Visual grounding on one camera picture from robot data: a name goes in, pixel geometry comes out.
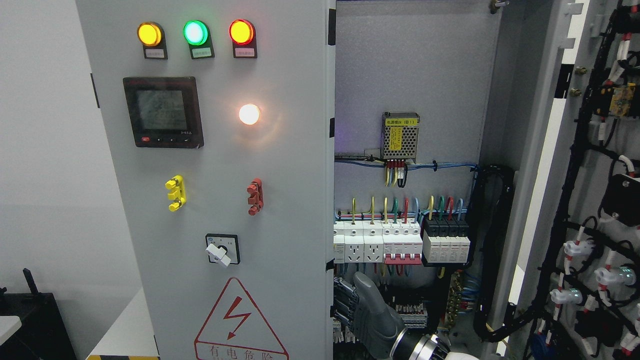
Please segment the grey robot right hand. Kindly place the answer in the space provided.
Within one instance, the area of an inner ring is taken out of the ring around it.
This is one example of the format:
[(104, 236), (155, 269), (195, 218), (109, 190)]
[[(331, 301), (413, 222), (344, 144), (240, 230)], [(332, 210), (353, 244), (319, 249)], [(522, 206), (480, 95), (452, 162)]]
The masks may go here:
[(348, 327), (375, 359), (387, 359), (405, 325), (375, 283), (357, 271), (353, 283), (333, 280), (333, 316)]

